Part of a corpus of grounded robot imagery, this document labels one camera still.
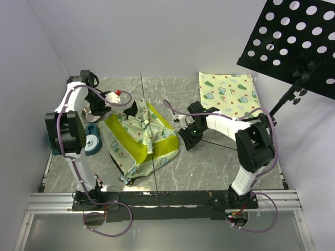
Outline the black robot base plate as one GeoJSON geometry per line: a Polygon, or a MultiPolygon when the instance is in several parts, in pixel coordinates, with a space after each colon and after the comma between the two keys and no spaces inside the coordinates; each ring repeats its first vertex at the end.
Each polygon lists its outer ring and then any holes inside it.
{"type": "Polygon", "coordinates": [[[93,195],[93,199],[100,199],[101,203],[91,203],[85,194],[74,195],[72,211],[102,212],[110,223],[130,218],[225,220],[228,211],[258,208],[256,196],[246,195],[236,200],[227,190],[108,191],[93,195]]]}

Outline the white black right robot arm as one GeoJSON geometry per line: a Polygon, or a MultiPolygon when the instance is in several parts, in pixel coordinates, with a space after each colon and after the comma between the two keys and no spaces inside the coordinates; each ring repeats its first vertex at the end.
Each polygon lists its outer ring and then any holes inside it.
{"type": "Polygon", "coordinates": [[[265,167],[278,156],[271,115],[260,108],[256,117],[250,113],[241,118],[230,117],[215,107],[204,108],[199,101],[187,110],[188,113],[174,114],[174,120],[181,124],[178,133],[186,150],[193,149],[208,129],[235,141],[240,168],[228,188],[227,201],[232,208],[242,207],[251,200],[258,178],[267,173],[265,167]]]}

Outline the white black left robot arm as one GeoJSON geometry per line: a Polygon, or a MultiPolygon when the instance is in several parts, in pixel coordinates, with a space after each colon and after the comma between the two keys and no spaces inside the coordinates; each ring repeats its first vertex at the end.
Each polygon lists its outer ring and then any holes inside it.
{"type": "Polygon", "coordinates": [[[82,103],[87,101],[93,114],[102,116],[112,107],[125,106],[132,100],[128,91],[100,92],[98,85],[98,77],[90,70],[70,76],[61,103],[44,118],[51,149],[63,156],[74,176],[74,200],[91,210],[98,210],[106,202],[100,179],[92,173],[85,154],[86,132],[80,119],[82,103]]]}

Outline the green patterned pet tent fabric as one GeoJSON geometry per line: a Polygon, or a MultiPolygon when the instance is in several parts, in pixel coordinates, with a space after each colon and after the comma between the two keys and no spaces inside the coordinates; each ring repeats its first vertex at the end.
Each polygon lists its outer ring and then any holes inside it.
{"type": "Polygon", "coordinates": [[[112,160],[121,174],[132,179],[148,176],[179,152],[178,136],[172,126],[145,99],[136,103],[135,117],[116,111],[99,123],[112,160]]]}

